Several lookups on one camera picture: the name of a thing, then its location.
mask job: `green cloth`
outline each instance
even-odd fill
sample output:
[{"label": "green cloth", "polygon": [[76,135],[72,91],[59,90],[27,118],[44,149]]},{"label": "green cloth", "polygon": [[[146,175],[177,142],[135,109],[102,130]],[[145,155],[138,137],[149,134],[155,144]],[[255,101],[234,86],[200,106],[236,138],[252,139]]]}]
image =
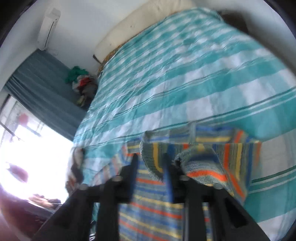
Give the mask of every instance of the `green cloth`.
[{"label": "green cloth", "polygon": [[85,69],[81,69],[78,66],[73,67],[69,73],[68,73],[68,77],[65,79],[65,83],[72,83],[73,81],[77,81],[77,77],[79,75],[85,75],[85,74],[89,74]]}]

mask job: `red cloth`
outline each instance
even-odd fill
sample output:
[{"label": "red cloth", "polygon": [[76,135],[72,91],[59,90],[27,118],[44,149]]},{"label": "red cloth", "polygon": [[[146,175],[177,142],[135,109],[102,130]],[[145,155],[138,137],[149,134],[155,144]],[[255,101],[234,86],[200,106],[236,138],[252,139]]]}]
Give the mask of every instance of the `red cloth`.
[{"label": "red cloth", "polygon": [[89,82],[91,82],[91,79],[89,77],[85,77],[80,80],[79,87],[86,86]]},{"label": "red cloth", "polygon": [[23,168],[10,164],[10,168],[8,170],[23,182],[26,183],[28,181],[29,174]]},{"label": "red cloth", "polygon": [[29,117],[25,114],[25,113],[22,113],[20,116],[19,116],[19,123],[22,125],[22,126],[27,126],[29,122]]}]

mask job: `teal striped bedspread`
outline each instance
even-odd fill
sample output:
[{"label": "teal striped bedspread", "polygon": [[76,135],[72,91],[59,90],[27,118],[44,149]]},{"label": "teal striped bedspread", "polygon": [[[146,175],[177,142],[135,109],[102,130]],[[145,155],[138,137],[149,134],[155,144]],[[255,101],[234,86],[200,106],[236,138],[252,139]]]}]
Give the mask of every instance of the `teal striped bedspread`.
[{"label": "teal striped bedspread", "polygon": [[[86,151],[84,183],[145,131],[238,128],[263,142],[245,208],[271,240],[285,235],[296,218],[296,78],[269,50],[216,12],[190,9],[124,44],[98,81],[74,138]],[[155,237],[178,240],[170,233]]]}]

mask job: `orange stripe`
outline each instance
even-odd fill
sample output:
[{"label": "orange stripe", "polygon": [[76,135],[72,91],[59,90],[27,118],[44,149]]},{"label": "orange stripe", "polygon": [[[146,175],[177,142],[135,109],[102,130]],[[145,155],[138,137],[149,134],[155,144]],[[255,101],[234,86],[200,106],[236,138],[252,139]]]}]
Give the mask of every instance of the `orange stripe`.
[{"label": "orange stripe", "polygon": [[243,133],[244,133],[243,131],[239,131],[237,133],[237,135],[236,135],[236,137],[234,139],[234,143],[239,143],[239,140],[241,139]]},{"label": "orange stripe", "polygon": [[223,165],[226,170],[228,170],[228,165],[229,165],[229,149],[230,149],[230,144],[225,144]]},{"label": "orange stripe", "polygon": [[167,213],[167,212],[163,212],[163,211],[160,211],[160,210],[152,209],[152,208],[145,207],[145,206],[142,206],[140,204],[137,204],[135,202],[132,202],[131,204],[133,206],[135,206],[135,207],[138,207],[138,208],[140,208],[142,210],[145,210],[145,211],[148,211],[148,212],[151,212],[151,213],[157,213],[159,215],[170,217],[170,218],[175,218],[175,219],[182,219],[182,215],[177,215],[177,214],[172,214],[172,213]]},{"label": "orange stripe", "polygon": [[229,173],[229,176],[230,176],[230,179],[231,179],[231,182],[236,190],[236,192],[241,196],[241,198],[245,199],[245,194],[243,193],[243,191],[241,190],[239,184],[237,183],[237,180],[235,179],[234,175],[231,174],[231,172],[228,172]]},{"label": "orange stripe", "polygon": [[225,148],[224,148],[224,168],[225,170],[228,172],[229,176],[230,176],[230,180],[236,190],[236,192],[243,198],[245,199],[245,194],[243,193],[243,191],[241,190],[236,178],[234,177],[234,175],[230,172],[229,170],[229,150],[230,150],[230,144],[225,144]]},{"label": "orange stripe", "polygon": [[227,181],[226,175],[223,175],[211,170],[199,170],[199,171],[194,171],[187,174],[188,177],[200,177],[200,176],[207,176],[207,175],[212,176],[222,182]]},{"label": "orange stripe", "polygon": [[186,150],[186,149],[188,149],[188,148],[189,148],[189,144],[184,143],[184,144],[183,144],[183,149]]},{"label": "orange stripe", "polygon": [[159,181],[153,181],[153,180],[148,180],[148,179],[143,179],[143,178],[137,178],[137,182],[140,183],[147,183],[147,184],[152,184],[152,185],[164,185],[163,182]]},{"label": "orange stripe", "polygon": [[145,236],[147,236],[147,237],[149,237],[149,238],[152,238],[152,239],[154,239],[154,240],[157,240],[157,241],[167,241],[166,239],[163,239],[163,238],[157,237],[157,236],[155,236],[155,235],[153,235],[153,234],[150,234],[150,233],[147,233],[147,232],[145,232],[145,231],[143,231],[143,230],[137,229],[136,227],[134,227],[134,226],[132,226],[132,225],[130,225],[130,224],[128,224],[128,223],[122,221],[122,220],[119,220],[119,223],[122,224],[122,225],[124,225],[124,226],[126,226],[126,227],[129,228],[129,229],[132,229],[132,230],[134,230],[134,231],[136,231],[136,232],[138,232],[138,233],[140,233],[140,234],[143,234],[143,235],[145,235]]},{"label": "orange stripe", "polygon": [[257,150],[256,150],[256,157],[255,157],[255,165],[257,166],[259,163],[259,158],[260,158],[260,150],[261,150],[261,142],[257,143]]},{"label": "orange stripe", "polygon": [[133,156],[133,155],[134,155],[134,153],[127,153],[127,154],[126,154],[126,156]]}]

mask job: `pile of clothes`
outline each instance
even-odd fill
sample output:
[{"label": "pile of clothes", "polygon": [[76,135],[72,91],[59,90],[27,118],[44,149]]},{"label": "pile of clothes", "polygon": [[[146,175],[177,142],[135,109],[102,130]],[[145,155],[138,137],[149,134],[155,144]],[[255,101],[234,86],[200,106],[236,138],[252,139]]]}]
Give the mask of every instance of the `pile of clothes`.
[{"label": "pile of clothes", "polygon": [[72,89],[80,94],[80,98],[76,102],[77,105],[88,107],[98,89],[96,78],[90,75],[85,69],[75,66],[69,71],[65,82],[72,83]]}]

